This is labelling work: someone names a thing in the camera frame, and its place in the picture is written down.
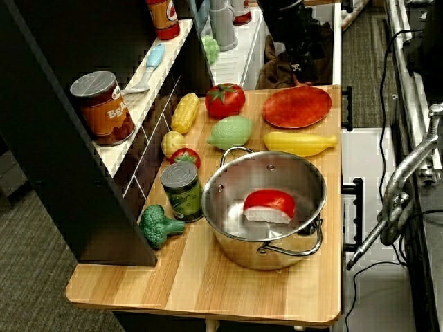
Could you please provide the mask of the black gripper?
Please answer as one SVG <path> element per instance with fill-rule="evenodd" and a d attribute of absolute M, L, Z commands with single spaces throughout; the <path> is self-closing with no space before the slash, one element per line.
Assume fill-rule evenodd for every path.
<path fill-rule="evenodd" d="M 289 65 L 299 82 L 314 82 L 318 71 L 314 60 L 324 58 L 322 26 L 311 13 L 280 13 L 282 41 Z"/>

